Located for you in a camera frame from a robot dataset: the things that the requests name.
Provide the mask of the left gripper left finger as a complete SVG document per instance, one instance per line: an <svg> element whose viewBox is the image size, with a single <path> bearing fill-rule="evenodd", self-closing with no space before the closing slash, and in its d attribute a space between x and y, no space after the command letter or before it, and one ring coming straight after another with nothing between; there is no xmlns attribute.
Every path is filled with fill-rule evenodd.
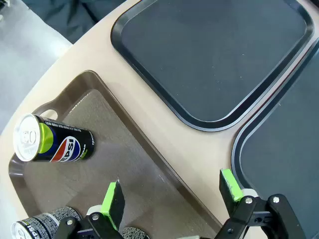
<svg viewBox="0 0 319 239"><path fill-rule="evenodd" d="M77 220L63 218L54 235L56 239L121 239L119 232L125 198L119 180L111 182L101 208Z"/></svg>

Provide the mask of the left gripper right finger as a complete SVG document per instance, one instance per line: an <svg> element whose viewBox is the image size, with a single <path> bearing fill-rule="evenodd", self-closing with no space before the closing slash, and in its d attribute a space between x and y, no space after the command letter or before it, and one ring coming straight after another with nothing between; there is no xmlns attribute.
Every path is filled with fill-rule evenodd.
<svg viewBox="0 0 319 239"><path fill-rule="evenodd" d="M217 239L243 239L250 227L260 227L269 239L302 239L303 229L282 194L261 199L252 189L241 189L230 169L221 169L219 190L229 219Z"/></svg>

